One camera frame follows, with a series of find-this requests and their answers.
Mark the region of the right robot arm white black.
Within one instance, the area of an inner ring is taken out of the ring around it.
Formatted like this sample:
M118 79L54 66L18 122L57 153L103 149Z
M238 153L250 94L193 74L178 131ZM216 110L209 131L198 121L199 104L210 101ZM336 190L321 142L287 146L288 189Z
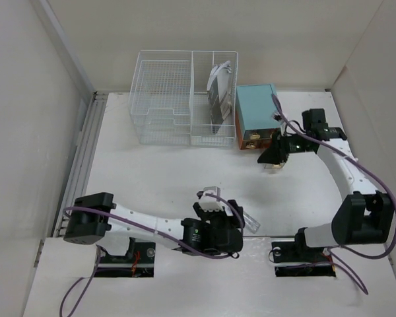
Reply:
M291 154L315 153L332 175L343 201L330 223L298 230L292 244L294 255L308 260L317 248L386 242L395 212L390 194L379 191L361 171L344 131L328 125L323 109L302 112L302 120L303 133L275 132L258 163L284 165Z

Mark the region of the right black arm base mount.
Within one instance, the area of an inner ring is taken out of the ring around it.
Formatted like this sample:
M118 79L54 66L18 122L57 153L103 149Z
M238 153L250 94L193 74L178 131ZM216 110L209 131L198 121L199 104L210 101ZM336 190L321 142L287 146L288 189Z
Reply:
M293 239L272 240L269 258L276 277L336 277L332 257L325 248L307 246L304 229Z

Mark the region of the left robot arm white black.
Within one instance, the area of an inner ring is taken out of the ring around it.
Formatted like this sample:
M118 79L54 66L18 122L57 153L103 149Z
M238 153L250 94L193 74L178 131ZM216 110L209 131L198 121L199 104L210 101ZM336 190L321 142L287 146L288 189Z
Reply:
M134 256L126 238L139 238L190 256L212 260L238 258L243 248L244 210L235 200L221 198L218 188L197 192L194 218L170 219L140 213L114 202L111 193L79 197L64 208L69 222L64 241L100 243L120 262Z

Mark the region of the grey white manual booklet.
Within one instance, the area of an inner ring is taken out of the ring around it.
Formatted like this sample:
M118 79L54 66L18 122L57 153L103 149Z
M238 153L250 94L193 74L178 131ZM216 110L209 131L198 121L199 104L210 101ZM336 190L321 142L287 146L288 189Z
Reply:
M211 133L217 134L231 111L231 61L215 64L207 81L207 97L211 117Z

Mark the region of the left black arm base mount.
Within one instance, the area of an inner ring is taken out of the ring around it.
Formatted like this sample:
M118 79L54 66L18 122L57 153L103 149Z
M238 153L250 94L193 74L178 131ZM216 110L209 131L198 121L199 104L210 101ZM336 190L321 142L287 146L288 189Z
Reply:
M100 263L94 274L100 278L154 277L156 244L138 238L129 238L121 248L109 252L100 247Z

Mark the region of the teal orange drawer box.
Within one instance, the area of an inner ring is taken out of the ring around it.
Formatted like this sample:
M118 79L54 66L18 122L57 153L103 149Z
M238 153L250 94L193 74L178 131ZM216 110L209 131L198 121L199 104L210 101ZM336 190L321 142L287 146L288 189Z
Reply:
M274 119L277 112L272 95L274 84L236 87L236 135L241 150L266 149L274 132L281 128Z

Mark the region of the clear bottle blue cap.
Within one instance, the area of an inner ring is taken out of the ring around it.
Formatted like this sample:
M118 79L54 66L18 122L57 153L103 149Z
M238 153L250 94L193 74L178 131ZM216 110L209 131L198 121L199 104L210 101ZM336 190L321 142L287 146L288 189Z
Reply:
M244 222L245 228L253 234L256 234L261 226L257 220L246 212L244 212Z

